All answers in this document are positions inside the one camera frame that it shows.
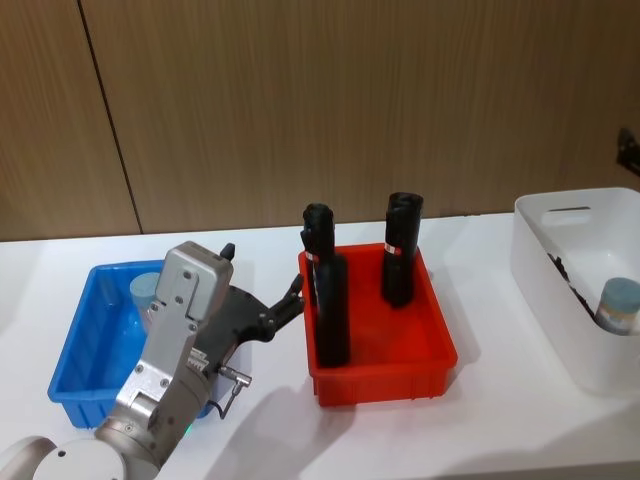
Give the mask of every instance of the black bottle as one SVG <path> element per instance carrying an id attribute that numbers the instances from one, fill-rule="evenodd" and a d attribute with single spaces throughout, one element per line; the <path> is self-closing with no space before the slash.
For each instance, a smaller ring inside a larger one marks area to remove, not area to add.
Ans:
<path id="1" fill-rule="evenodd" d="M 306 277 L 315 286 L 315 270 L 317 266 L 333 258 L 335 253 L 335 234 L 333 212 L 322 203 L 311 203 L 302 214 L 304 229 L 300 232 L 302 243 L 307 255 Z M 310 289 L 308 300 L 316 305 L 315 287 Z"/>
<path id="2" fill-rule="evenodd" d="M 334 255 L 316 267 L 316 356 L 321 367 L 340 367 L 351 356 L 347 261 Z"/>
<path id="3" fill-rule="evenodd" d="M 389 196 L 382 266 L 382 296 L 393 307 L 413 299 L 413 262 L 424 200 L 415 193 Z"/>

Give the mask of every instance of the light blue container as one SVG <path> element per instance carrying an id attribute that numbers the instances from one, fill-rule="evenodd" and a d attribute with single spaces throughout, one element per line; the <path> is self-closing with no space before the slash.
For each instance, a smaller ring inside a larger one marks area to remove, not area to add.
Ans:
<path id="1" fill-rule="evenodd" d="M 129 284 L 143 273 L 160 272 L 162 264 L 118 263 L 89 272 L 48 390 L 75 427 L 100 426 L 140 359 L 146 334 Z"/>

